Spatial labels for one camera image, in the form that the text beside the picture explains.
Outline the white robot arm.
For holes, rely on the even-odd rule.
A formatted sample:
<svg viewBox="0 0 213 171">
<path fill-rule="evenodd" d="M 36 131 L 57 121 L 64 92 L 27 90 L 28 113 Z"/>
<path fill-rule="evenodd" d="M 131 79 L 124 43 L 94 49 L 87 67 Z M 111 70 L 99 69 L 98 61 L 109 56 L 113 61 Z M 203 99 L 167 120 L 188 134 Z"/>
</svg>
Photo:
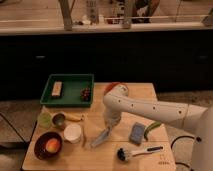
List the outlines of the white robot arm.
<svg viewBox="0 0 213 171">
<path fill-rule="evenodd" d="M 213 171 L 213 106 L 130 98 L 128 87 L 119 82 L 106 87 L 103 104 L 104 121 L 110 128 L 127 112 L 194 134 L 190 171 Z"/>
</svg>

